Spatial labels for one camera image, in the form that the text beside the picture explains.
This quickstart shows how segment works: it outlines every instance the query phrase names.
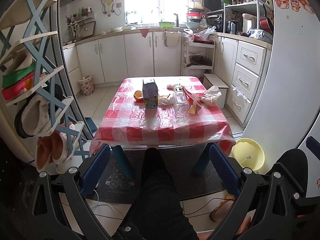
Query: table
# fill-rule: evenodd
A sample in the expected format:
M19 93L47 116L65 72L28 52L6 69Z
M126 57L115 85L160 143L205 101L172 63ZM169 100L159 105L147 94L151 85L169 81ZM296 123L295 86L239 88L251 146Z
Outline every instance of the table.
M90 153L95 153L103 143L111 146L117 162L128 179L133 178L133 168L125 156L121 145L196 145L207 143L199 160L193 168L194 173L203 174L209 163L209 148L212 143L228 155L235 140L227 119L219 107L202 104L196 114L177 118L173 106L158 106L146 109L144 103L137 103L133 94L142 91L144 78L125 79L91 141ZM172 95L167 85L181 84L192 93L205 90L196 77L149 77L154 79L159 95Z

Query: shoe rack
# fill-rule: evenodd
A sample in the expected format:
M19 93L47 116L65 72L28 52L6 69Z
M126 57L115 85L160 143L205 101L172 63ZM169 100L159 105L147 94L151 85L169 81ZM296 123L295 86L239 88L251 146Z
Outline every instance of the shoe rack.
M76 122L68 114L68 109L73 101L73 97L66 97L60 101L54 96L56 74L65 69L65 67L63 65L55 66L54 63L52 63L45 55L50 38L58 35L58 32L48 32L43 25L42 20L48 8L56 2L57 0L15 0L10 5L0 18L0 40L4 45L0 55L0 66L3 66L5 63L14 59L18 54L23 53L24 50L28 50L33 56L35 59L33 87L16 99L7 102L6 106L15 104L29 97L34 92L48 100L51 118L46 126L36 136L39 138L50 136L55 130L66 133L69 147L69 156L67 161L69 161L72 159L75 152L76 155L81 155L83 159L86 155L89 155L89 153L88 151L84 151L83 141L85 141L85 139L81 137L84 122ZM22 39L11 45L9 40L14 27L26 23L27 21L29 21L29 23L25 29ZM2 30L7 28L10 28L10 30L5 37ZM31 35L34 28L36 28L35 33L34 35ZM9 73L10 71L12 70L6 69L4 74ZM49 86L49 92L43 88L45 84ZM60 124L60 120L62 118L64 118L65 126ZM69 120L74 122L76 127L75 130L70 129L68 125ZM49 166L50 165L50 170L52 170L52 166L56 164L51 163Z

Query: window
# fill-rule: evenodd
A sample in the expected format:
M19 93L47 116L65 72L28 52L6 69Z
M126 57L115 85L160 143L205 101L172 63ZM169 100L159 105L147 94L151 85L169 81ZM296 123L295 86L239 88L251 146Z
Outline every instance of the window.
M126 25L154 24L162 21L175 22L177 13L179 22L186 22L189 0L124 0Z

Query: kitchen counter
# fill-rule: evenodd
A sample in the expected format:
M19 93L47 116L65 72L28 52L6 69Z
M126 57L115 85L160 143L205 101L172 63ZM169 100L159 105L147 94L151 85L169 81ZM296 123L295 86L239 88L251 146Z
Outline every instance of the kitchen counter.
M177 31L183 32L183 30L184 30L184 28L159 28L159 27L148 28L148 29L150 29L149 30L150 32L177 32ZM89 41L95 41L97 39L103 39L103 38L116 36L116 35L123 35L123 34L129 34L129 33L139 33L139 32L140 32L140 29L123 30L122 32L109 32L109 33L107 33L105 35L95 35L95 36L92 36L92 37L87 38L85 40L77 41L76 43L72 43L72 44L63 46L62 48L63 49L67 49L67 48L70 48L72 46L79 45L79 44L82 44L82 43L86 43L86 42L89 42ZM270 49L270 50L272 49L272 45L271 44L269 44L267 42L264 42L264 41L260 41L260 40L254 39L254 38L249 38L249 37L244 37L244 36L239 36L239 35L234 35L234 34L229 34L229 33L217 33L217 32L212 33L212 35L216 35L216 36L220 36L220 37L226 37L226 38L230 38L230 39L235 39L235 40L238 40L238 41L245 41L245 42L252 43L252 44L255 44L257 46L266 48L266 49Z

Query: green bowl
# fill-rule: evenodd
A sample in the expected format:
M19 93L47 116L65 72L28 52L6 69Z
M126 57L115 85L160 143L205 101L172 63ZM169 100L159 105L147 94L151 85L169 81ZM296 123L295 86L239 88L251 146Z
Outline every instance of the green bowl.
M174 23L172 22L159 22L160 28L172 28Z

